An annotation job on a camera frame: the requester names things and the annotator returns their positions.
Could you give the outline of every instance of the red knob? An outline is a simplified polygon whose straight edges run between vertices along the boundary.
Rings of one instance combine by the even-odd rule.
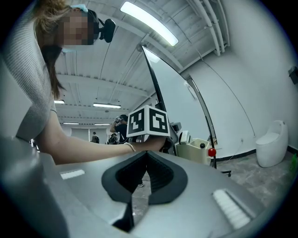
[[[216,155],[216,149],[214,149],[214,148],[210,148],[210,149],[208,150],[208,155],[209,155],[210,157],[214,157],[214,156]]]

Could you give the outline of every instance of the pipe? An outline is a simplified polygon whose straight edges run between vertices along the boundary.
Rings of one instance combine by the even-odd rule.
[[[217,0],[217,2],[219,5],[219,8],[220,8],[220,11],[222,12],[222,15],[223,15],[223,21],[224,21],[224,25],[225,25],[225,29],[226,29],[226,34],[227,34],[227,42],[228,42],[228,46],[230,46],[230,35],[229,35],[227,19],[225,17],[225,13],[224,13],[224,8],[223,8],[223,5],[220,0]]]
[[[222,53],[224,52],[224,40],[223,40],[223,35],[222,35],[222,31],[220,30],[219,24],[218,24],[218,20],[217,17],[213,11],[213,8],[211,6],[211,4],[209,3],[209,0],[203,0],[203,2],[205,3],[209,13],[211,14],[211,18],[213,20],[213,24],[215,25],[217,34],[218,34],[218,38],[219,38],[219,42],[220,42],[220,47],[222,49]]]
[[[218,44],[218,41],[217,41],[217,37],[216,37],[215,31],[214,31],[212,22],[211,22],[209,16],[207,15],[207,13],[205,11],[205,8],[201,4],[200,0],[194,0],[194,3],[197,6],[197,8],[200,10],[200,12],[202,13],[202,15],[203,15],[203,17],[204,17],[204,19],[207,23],[207,27],[210,29],[210,32],[211,32],[211,35],[212,35],[212,38],[214,40],[214,44],[215,44],[215,47],[216,47],[217,56],[220,56],[219,44]]]

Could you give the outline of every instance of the beige machine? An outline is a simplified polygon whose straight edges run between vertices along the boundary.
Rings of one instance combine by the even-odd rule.
[[[209,141],[198,138],[190,139],[188,131],[183,131],[175,148],[177,156],[181,158],[210,165],[211,157],[208,156],[208,150],[211,145]]]

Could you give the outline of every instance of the black cable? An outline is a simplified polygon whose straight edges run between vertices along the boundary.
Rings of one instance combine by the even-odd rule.
[[[252,128],[252,131],[253,131],[253,135],[254,136],[256,136],[256,134],[255,134],[255,131],[254,131],[254,129],[253,129],[253,127],[252,127],[252,124],[251,124],[251,120],[249,119],[249,117],[248,117],[248,115],[247,115],[247,113],[246,113],[246,111],[245,111],[245,109],[243,108],[243,106],[242,106],[242,104],[241,104],[241,102],[239,101],[239,99],[236,97],[236,95],[235,95],[235,93],[233,92],[233,90],[230,88],[230,86],[224,81],[224,79],[208,64],[208,63],[206,63],[204,60],[202,60],[206,65],[208,65],[209,66],[209,68],[210,69],[212,69],[213,71],[214,71],[214,73],[216,73],[221,79],[222,79],[222,81],[226,84],[226,86],[228,86],[228,88],[230,89],[230,91],[234,94],[234,96],[235,96],[235,98],[237,99],[237,101],[238,101],[238,103],[240,104],[240,106],[242,107],[242,109],[243,109],[243,111],[244,111],[244,113],[245,113],[245,115],[246,115],[246,117],[247,117],[247,119],[248,119],[248,121],[249,121],[249,123],[250,123],[250,125],[251,125],[251,128]]]

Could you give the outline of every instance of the woman's hand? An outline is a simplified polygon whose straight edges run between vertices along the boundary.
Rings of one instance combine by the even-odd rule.
[[[163,136],[152,136],[143,143],[131,143],[136,151],[160,151],[166,138]]]

